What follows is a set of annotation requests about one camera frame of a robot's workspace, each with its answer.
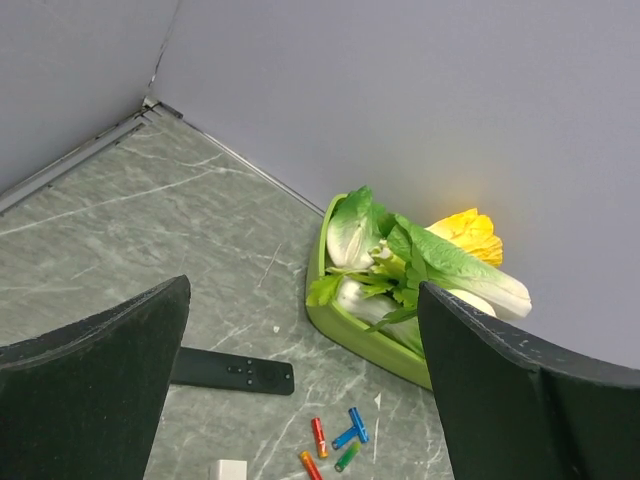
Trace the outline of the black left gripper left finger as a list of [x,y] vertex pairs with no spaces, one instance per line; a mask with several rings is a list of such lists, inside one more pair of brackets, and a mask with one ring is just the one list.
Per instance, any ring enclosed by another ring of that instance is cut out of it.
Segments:
[[143,478],[190,298],[181,275],[3,346],[2,478]]

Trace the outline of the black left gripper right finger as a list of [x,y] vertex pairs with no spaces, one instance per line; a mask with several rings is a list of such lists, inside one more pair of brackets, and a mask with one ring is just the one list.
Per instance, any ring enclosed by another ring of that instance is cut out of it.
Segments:
[[418,321],[457,479],[636,479],[639,372],[423,282]]

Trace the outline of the white remote control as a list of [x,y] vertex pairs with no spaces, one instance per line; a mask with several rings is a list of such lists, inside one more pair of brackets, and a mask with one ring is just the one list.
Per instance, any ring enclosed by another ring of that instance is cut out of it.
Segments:
[[247,480],[247,462],[244,460],[216,460],[209,468],[209,480]]

